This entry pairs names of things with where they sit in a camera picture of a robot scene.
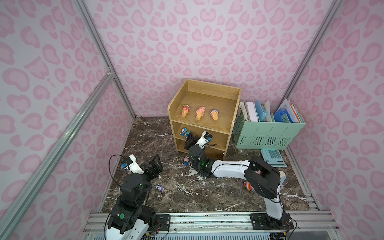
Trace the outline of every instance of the black mounting plate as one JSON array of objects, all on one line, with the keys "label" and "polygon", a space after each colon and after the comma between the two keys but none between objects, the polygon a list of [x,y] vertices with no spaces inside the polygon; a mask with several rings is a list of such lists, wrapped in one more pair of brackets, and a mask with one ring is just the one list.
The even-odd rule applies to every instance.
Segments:
[{"label": "black mounting plate", "polygon": [[156,214],[156,221],[160,223],[160,231],[169,231],[169,214]]},{"label": "black mounting plate", "polygon": [[271,218],[267,214],[251,214],[250,216],[253,230],[292,230],[294,228],[291,216],[286,212],[283,212],[280,220]]}]

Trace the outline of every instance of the toy figurine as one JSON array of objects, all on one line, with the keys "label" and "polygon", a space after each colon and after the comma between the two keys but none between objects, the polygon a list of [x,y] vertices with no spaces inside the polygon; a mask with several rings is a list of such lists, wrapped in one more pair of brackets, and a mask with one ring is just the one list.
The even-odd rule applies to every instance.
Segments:
[{"label": "toy figurine", "polygon": [[188,162],[189,162],[189,158],[188,158],[188,157],[185,157],[185,158],[184,158],[184,165],[188,165]]},{"label": "toy figurine", "polygon": [[189,113],[190,110],[191,108],[188,105],[183,104],[183,108],[181,109],[182,111],[181,116],[185,118],[187,113]]},{"label": "toy figurine", "polygon": [[156,185],[156,188],[159,190],[159,192],[164,192],[164,187],[160,184]]},{"label": "toy figurine", "polygon": [[251,186],[251,184],[248,181],[244,182],[244,186],[248,189],[248,191],[253,190],[253,187]]},{"label": "toy figurine", "polygon": [[183,128],[183,129],[181,129],[181,133],[180,133],[180,135],[181,136],[185,136],[186,138],[188,138],[188,135],[190,134],[191,132],[190,131],[188,131],[187,130],[187,128]]},{"label": "toy figurine", "polygon": [[200,118],[204,115],[205,107],[199,107],[196,111],[196,119],[200,120]]},{"label": "toy figurine", "polygon": [[217,109],[212,109],[211,113],[209,114],[214,120],[218,119],[219,111]]}]

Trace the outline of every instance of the blue folder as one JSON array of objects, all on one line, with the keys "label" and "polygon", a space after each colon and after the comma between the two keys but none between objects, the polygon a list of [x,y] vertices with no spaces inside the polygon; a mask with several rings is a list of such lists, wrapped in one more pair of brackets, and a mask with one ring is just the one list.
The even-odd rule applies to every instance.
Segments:
[{"label": "blue folder", "polygon": [[257,100],[257,102],[255,102],[255,108],[256,108],[257,115],[259,116],[259,121],[263,122],[264,119],[267,117],[268,113],[262,107],[259,100]]},{"label": "blue folder", "polygon": [[289,115],[289,113],[288,113],[288,111],[287,111],[287,109],[284,109],[283,112],[284,112],[285,114],[287,114],[287,117],[288,117],[288,119],[289,119],[289,122],[293,122],[291,116]]},{"label": "blue folder", "polygon": [[282,119],[281,119],[281,116],[284,114],[283,110],[281,108],[279,108],[279,110],[276,111],[276,113],[274,114],[274,118],[275,118],[275,122],[283,122]]}]

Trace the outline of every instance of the pink leopard print wall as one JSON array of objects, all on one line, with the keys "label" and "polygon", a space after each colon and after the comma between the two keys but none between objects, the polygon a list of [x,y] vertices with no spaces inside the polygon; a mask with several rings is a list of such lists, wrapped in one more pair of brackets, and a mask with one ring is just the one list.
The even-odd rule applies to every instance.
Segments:
[{"label": "pink leopard print wall", "polygon": [[331,0],[86,0],[137,115],[165,115],[185,78],[279,104]]},{"label": "pink leopard print wall", "polygon": [[70,0],[0,2],[0,218],[105,73]]},{"label": "pink leopard print wall", "polygon": [[109,157],[122,152],[131,122],[110,83],[10,239],[79,239],[89,214],[103,204]]},{"label": "pink leopard print wall", "polygon": [[384,238],[383,12],[348,0],[292,94],[307,124],[291,146],[346,240]]}]

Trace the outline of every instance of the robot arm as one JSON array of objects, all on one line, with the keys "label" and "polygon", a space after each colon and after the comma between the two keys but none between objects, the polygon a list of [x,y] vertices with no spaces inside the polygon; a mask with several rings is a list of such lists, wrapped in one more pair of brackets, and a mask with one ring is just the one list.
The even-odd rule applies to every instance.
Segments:
[{"label": "robot arm", "polygon": [[136,240],[155,224],[155,209],[143,203],[147,192],[152,189],[151,180],[159,176],[163,167],[158,154],[149,163],[141,166],[130,155],[122,166],[129,168],[132,173],[120,187],[121,195],[111,210],[106,238]]},{"label": "robot arm", "polygon": [[204,131],[199,140],[192,133],[185,143],[189,151],[191,167],[204,177],[236,177],[247,180],[257,194],[264,198],[267,211],[267,221],[275,221],[282,226],[282,219],[287,213],[283,209],[280,199],[280,173],[262,158],[253,156],[246,161],[221,161],[209,159],[205,154],[207,139]]}]

